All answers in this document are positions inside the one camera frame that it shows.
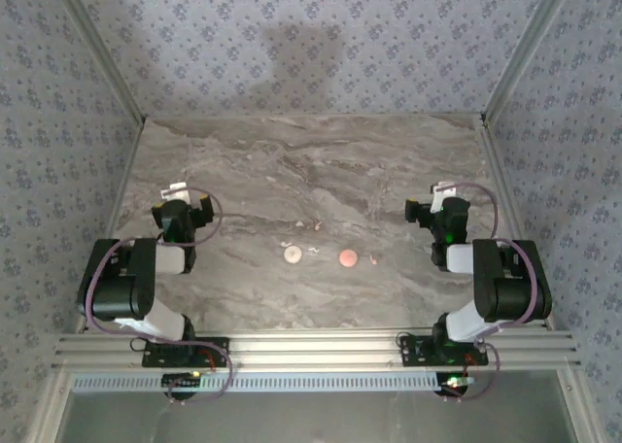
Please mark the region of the black controller board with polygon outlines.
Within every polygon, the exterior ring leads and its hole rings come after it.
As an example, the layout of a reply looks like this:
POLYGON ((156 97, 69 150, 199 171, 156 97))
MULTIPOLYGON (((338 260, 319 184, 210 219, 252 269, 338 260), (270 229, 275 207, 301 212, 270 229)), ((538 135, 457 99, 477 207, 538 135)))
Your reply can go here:
POLYGON ((436 380, 439 389, 435 393, 444 398, 455 399, 462 399, 468 387, 475 382, 467 373, 459 372, 437 372, 436 380))
POLYGON ((201 384, 201 373, 198 371, 164 374, 160 386, 171 402, 184 402, 193 397, 201 384))

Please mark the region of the aluminium table side rail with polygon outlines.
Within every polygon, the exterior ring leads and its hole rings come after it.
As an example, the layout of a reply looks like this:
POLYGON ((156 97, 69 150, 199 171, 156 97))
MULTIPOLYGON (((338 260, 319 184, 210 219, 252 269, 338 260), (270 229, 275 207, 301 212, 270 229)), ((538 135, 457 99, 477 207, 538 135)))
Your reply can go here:
POLYGON ((516 239, 527 239, 518 202, 514 196, 510 177, 505 169, 503 155, 495 134, 488 125, 484 114, 476 115, 475 117, 477 118, 478 131, 481 136, 481 150, 485 154, 490 170, 490 179, 495 186, 505 232, 516 239))
POLYGON ((113 210, 109 218, 109 222, 108 222, 107 229, 106 229, 105 236, 107 237, 107 239, 105 240, 105 246, 104 246, 105 251, 102 254, 99 254, 98 256, 99 261, 94 266, 95 270, 93 273, 93 278, 86 285, 86 290, 85 290, 86 316, 79 317, 79 320, 76 326, 77 333, 84 333, 91 326, 91 321, 93 320, 93 316, 91 315, 91 312, 90 312, 90 302, 92 301, 92 298, 94 296, 94 290, 96 288, 96 284, 98 283, 99 277, 103 273, 103 269, 108 264, 108 261, 112 257, 116 248, 119 245, 123 244, 123 242, 119 242, 119 241, 114 242, 112 237, 115 235, 115 231, 118 228, 119 220, 121 217, 121 207, 122 207, 123 197, 126 191, 127 182, 129 179, 130 171, 133 166, 135 155, 136 155, 136 152, 139 146, 140 136, 145 127, 145 122, 146 121, 143 119, 142 122, 140 123, 138 132, 136 133, 135 138, 133 139, 133 142, 132 142, 132 145, 129 151, 129 156, 127 160, 125 161, 124 169, 121 175, 121 183, 118 186, 118 191, 116 193, 113 210))

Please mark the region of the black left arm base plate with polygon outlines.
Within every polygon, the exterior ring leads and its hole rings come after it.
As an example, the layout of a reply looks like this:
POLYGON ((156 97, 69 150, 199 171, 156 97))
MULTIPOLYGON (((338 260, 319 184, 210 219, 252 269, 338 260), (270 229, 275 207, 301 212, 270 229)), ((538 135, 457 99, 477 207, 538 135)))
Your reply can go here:
POLYGON ((227 337, 197 337, 190 345, 147 342, 142 350, 145 368, 226 368, 227 337))

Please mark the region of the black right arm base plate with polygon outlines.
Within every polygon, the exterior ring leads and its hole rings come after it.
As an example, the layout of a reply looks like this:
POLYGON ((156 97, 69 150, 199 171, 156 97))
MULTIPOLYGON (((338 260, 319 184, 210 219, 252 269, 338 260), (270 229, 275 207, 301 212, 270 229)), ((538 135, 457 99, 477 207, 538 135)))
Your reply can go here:
POLYGON ((431 336, 402 332, 396 337, 396 344, 404 367, 465 367, 489 364, 487 354, 481 353, 468 343, 437 340, 431 336))

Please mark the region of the aluminium base rail beam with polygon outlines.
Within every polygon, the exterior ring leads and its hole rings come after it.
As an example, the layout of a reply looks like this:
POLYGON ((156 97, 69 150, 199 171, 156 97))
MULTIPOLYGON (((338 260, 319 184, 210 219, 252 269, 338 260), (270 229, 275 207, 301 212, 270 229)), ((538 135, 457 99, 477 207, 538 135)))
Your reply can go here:
MULTIPOLYGON (((402 369, 398 331, 390 328, 255 330, 229 332, 229 354, 242 372, 354 372, 402 369)), ((571 334, 543 324, 507 329, 486 339, 499 352, 503 371, 578 368, 571 334)), ((128 336, 62 335, 52 367, 70 371, 135 371, 145 342, 128 336)))

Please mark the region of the aluminium corner frame post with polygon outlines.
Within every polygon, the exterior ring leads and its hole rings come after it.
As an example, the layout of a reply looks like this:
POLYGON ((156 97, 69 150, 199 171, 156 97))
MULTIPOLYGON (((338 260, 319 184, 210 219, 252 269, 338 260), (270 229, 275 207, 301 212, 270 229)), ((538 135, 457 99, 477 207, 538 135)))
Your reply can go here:
POLYGON ((139 127, 142 127, 145 122, 145 115, 135 100, 110 50, 106 47, 103 38, 99 34, 86 5, 82 0, 59 1, 86 43, 91 56, 120 102, 121 107, 139 127))
POLYGON ((482 113, 491 129, 566 0, 539 0, 482 113))

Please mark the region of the aluminium lower frame rail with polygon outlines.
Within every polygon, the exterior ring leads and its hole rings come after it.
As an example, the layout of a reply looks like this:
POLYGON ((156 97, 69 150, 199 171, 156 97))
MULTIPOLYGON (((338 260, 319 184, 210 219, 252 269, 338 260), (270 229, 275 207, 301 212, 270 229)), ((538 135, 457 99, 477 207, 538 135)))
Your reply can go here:
POLYGON ((579 379, 579 371, 566 366, 557 371, 566 409, 578 443, 600 443, 588 402, 587 389, 579 379))
POLYGON ((25 443, 55 443, 73 388, 73 374, 53 372, 44 382, 25 443))

